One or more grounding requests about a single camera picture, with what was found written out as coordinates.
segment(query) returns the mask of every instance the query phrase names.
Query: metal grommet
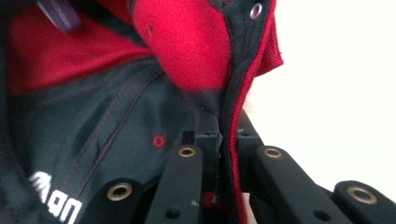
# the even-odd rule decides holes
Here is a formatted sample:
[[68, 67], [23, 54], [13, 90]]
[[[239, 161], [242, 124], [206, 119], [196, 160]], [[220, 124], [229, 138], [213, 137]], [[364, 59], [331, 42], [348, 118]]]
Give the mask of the metal grommet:
[[250, 19], [254, 21], [260, 16], [260, 14], [262, 14], [262, 4], [257, 3], [250, 10]]
[[275, 158], [275, 159], [280, 158], [282, 156], [282, 152], [280, 152], [279, 150], [277, 150], [275, 148], [271, 148], [271, 147], [266, 148], [264, 150], [264, 154], [267, 157], [271, 157], [271, 158]]
[[107, 198], [110, 201], [121, 201], [132, 194], [132, 186], [128, 183], [119, 183], [111, 187], [107, 192]]
[[378, 202], [378, 199], [375, 195], [368, 191], [367, 189], [363, 189], [360, 187], [349, 187], [346, 189], [346, 192], [356, 201], [361, 203], [375, 204]]
[[195, 155], [195, 149], [192, 147], [183, 147], [181, 150], [178, 151], [178, 155], [181, 157], [191, 157]]

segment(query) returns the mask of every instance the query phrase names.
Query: white wall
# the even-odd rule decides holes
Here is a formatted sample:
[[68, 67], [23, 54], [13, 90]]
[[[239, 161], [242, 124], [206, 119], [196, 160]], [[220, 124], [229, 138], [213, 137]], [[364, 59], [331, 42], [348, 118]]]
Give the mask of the white wall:
[[396, 202], [396, 2], [278, 0], [285, 64], [245, 109], [327, 189], [359, 180]]

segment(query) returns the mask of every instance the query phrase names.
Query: white background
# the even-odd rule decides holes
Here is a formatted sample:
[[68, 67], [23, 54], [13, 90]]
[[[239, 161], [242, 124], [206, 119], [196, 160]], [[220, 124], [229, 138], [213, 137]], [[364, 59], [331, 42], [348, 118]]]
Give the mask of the white background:
[[396, 3], [278, 0], [285, 64], [257, 77], [245, 109], [322, 187], [366, 183], [396, 202]]

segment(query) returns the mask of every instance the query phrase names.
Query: black strap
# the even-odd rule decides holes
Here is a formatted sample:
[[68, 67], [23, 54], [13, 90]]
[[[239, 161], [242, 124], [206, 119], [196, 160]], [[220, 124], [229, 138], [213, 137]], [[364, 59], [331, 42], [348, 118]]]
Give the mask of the black strap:
[[94, 21], [104, 25], [106, 28], [112, 30], [118, 35], [122, 35], [137, 45], [146, 46], [142, 38], [140, 38], [136, 29], [133, 26], [121, 21], [114, 16], [105, 7], [102, 7], [94, 0], [70, 0], [72, 6], [81, 10], [86, 16]]

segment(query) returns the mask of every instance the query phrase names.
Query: stitching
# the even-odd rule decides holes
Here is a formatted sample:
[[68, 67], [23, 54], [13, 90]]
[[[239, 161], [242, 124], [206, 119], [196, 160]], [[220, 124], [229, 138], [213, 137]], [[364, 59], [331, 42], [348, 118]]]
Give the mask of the stitching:
[[[143, 61], [143, 62], [133, 62], [131, 63], [131, 66], [138, 66], [138, 65], [142, 65], [142, 64], [152, 64], [155, 63], [154, 61], [150, 60], [150, 61]], [[61, 95], [59, 97], [56, 97], [54, 99], [50, 99], [48, 101], [44, 101], [44, 102], [40, 102], [38, 105], [36, 105], [35, 107], [37, 108], [43, 108], [43, 107], [47, 107], [47, 106], [51, 106], [57, 103], [60, 103], [61, 101], [67, 100], [69, 98], [74, 98], [77, 97], [79, 95], [81, 95], [82, 93], [88, 92], [88, 91], [93, 91], [96, 90], [102, 86], [104, 86], [105, 84], [107, 84], [107, 82], [113, 78], [113, 76], [109, 76], [107, 78], [105, 78], [104, 80], [102, 80], [99, 83], [93, 84], [93, 85], [89, 85], [89, 86], [85, 86], [83, 88], [81, 88], [80, 90], [77, 91], [72, 91], [72, 92], [68, 92], [67, 94]]]
[[106, 112], [106, 115], [103, 119], [103, 121], [101, 122], [98, 130], [96, 131], [95, 135], [93, 136], [93, 138], [90, 140], [88, 146], [85, 148], [85, 150], [82, 152], [82, 154], [78, 157], [78, 161], [75, 163], [73, 170], [69, 173], [69, 175], [67, 176], [66, 180], [62, 183], [60, 190], [63, 190], [70, 182], [70, 178], [72, 177], [72, 175], [74, 175], [74, 173], [76, 172], [77, 168], [79, 167], [79, 165], [81, 164], [82, 160], [84, 159], [85, 155], [87, 154], [88, 151], [90, 151], [92, 149], [93, 143], [97, 140], [97, 138], [99, 137], [99, 134], [102, 132], [102, 130], [105, 128], [106, 123], [108, 118], [110, 118], [110, 115], [112, 114], [114, 108], [116, 107], [117, 102], [120, 100], [121, 96], [124, 94], [124, 92], [127, 90], [127, 87], [129, 86], [129, 84], [132, 82], [132, 80], [134, 80], [134, 77], [131, 77], [120, 89], [119, 93], [117, 94], [116, 99], [111, 103], [110, 108], [108, 109], [108, 111]]
[[84, 190], [85, 186], [87, 185], [88, 181], [91, 179], [91, 176], [93, 174], [93, 172], [96, 170], [97, 166], [99, 165], [99, 163], [102, 161], [103, 157], [106, 155], [106, 153], [108, 152], [111, 144], [114, 142], [114, 139], [117, 137], [117, 135], [120, 133], [120, 130], [122, 129], [123, 125], [125, 124], [126, 120], [129, 118], [129, 115], [131, 114], [134, 105], [136, 104], [137, 100], [140, 98], [141, 94], [143, 93], [143, 91], [148, 87], [148, 85], [155, 79], [157, 78], [160, 74], [162, 74], [163, 72], [159, 72], [157, 73], [154, 77], [152, 77], [148, 83], [143, 86], [139, 92], [136, 94], [134, 100], [131, 102], [128, 111], [126, 112], [125, 116], [122, 118], [122, 121], [120, 123], [120, 125], [117, 127], [116, 131], [111, 135], [111, 137], [109, 138], [109, 140], [107, 141], [104, 149], [101, 151], [98, 159], [96, 159], [96, 162], [94, 164], [94, 166], [91, 168], [90, 172], [88, 173], [87, 177], [85, 178], [84, 182], [82, 183], [81, 187], [78, 190], [78, 194], [76, 195], [76, 199], [79, 198], [79, 196], [81, 195], [82, 191]]

